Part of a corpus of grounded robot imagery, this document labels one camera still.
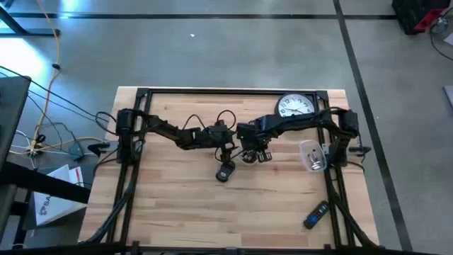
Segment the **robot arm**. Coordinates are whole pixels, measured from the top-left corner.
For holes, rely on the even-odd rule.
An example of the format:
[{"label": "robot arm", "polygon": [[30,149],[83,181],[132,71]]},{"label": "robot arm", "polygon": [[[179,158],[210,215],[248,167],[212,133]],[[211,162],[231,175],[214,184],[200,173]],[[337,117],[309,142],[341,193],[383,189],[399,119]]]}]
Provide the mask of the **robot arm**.
[{"label": "robot arm", "polygon": [[[332,114],[338,115],[339,126],[332,121]],[[358,135],[357,114],[351,110],[331,108],[319,113],[284,118],[277,115],[265,115],[249,123],[238,123],[236,131],[244,151],[252,157],[256,155],[259,162],[266,162],[272,159],[272,155],[266,152],[272,138],[278,138],[286,131],[307,128],[326,128],[336,136],[336,143],[329,152],[330,162],[341,166],[346,164],[346,149],[349,141]]]},{"label": "robot arm", "polygon": [[184,150],[224,148],[227,144],[234,146],[234,132],[225,125],[223,120],[218,120],[214,125],[203,130],[199,127],[179,129],[157,115],[148,115],[140,110],[122,109],[117,113],[115,129],[116,135],[119,137],[118,162],[133,162],[142,149],[143,140],[134,141],[134,137],[142,135],[134,130],[138,117],[145,122],[146,132],[154,132],[168,138]]}]

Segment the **wooden table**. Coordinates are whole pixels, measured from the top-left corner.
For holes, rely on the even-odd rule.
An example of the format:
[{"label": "wooden table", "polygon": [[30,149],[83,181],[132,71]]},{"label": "wooden table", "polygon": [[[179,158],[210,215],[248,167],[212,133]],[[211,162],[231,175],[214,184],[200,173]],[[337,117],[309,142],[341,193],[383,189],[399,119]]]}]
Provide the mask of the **wooden table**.
[{"label": "wooden table", "polygon": [[[132,108],[137,87],[117,90],[112,114]],[[198,114],[206,125],[229,109],[238,122],[273,113],[278,96],[153,94],[151,113],[182,127]],[[331,106],[348,108],[344,90],[328,90]],[[229,114],[222,116],[227,125]],[[188,128],[200,126],[193,118]],[[116,140],[107,135],[109,140]],[[327,200],[323,174],[307,172],[299,159],[299,143],[317,140],[316,130],[286,132],[270,143],[273,160],[244,166],[227,183],[214,177],[219,162],[213,149],[183,151],[170,140],[149,133],[139,172],[128,243],[155,247],[253,247],[319,249],[333,244],[331,218],[313,228],[302,226],[321,200]],[[88,239],[110,213],[120,165],[99,168],[79,239]],[[356,166],[343,168],[350,212],[374,242],[378,242],[365,177]],[[339,217],[342,241],[345,230]],[[119,216],[115,240],[119,239]]]}]

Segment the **gray floor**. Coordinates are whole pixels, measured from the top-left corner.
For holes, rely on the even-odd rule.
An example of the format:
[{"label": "gray floor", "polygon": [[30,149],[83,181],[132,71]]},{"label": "gray floor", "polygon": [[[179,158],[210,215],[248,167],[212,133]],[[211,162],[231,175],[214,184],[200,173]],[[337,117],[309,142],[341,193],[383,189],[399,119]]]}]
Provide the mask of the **gray floor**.
[{"label": "gray floor", "polygon": [[[340,2],[344,14],[393,13],[391,0]],[[49,12],[335,14],[331,0],[67,0],[44,4]],[[16,0],[10,11],[39,9],[34,1]],[[43,18],[17,21],[26,28],[48,27]],[[62,31],[63,71],[52,90],[91,112],[109,111],[118,86],[345,89],[351,108],[360,114],[364,143],[372,144],[337,20],[53,22]],[[413,248],[448,254],[453,250],[453,108],[442,87],[453,85],[453,62],[433,50],[428,34],[408,37],[396,21],[347,21],[347,27]],[[436,43],[453,56],[453,47],[440,40]],[[0,56],[6,56],[0,57],[0,64],[46,84],[55,42],[52,38],[0,39]],[[32,90],[44,95],[36,87]],[[31,102],[26,109],[19,128],[31,136],[39,110]],[[76,136],[103,136],[96,124],[57,106],[50,106],[50,117],[64,121]],[[47,134],[58,141],[51,129]],[[23,143],[16,138],[15,144]],[[68,160],[62,157],[42,161],[40,166]],[[400,249],[373,153],[365,167],[379,239],[388,248]],[[70,239],[33,241],[38,238],[36,232],[28,242],[45,246]]]}]

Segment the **black remote control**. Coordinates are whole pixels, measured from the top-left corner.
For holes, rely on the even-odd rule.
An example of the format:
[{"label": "black remote control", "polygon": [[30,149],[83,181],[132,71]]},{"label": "black remote control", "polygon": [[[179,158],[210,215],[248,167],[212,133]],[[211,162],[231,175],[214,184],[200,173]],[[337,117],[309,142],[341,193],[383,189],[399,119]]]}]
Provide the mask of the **black remote control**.
[{"label": "black remote control", "polygon": [[304,220],[304,226],[311,230],[316,223],[328,212],[327,201],[321,201],[318,206]]}]

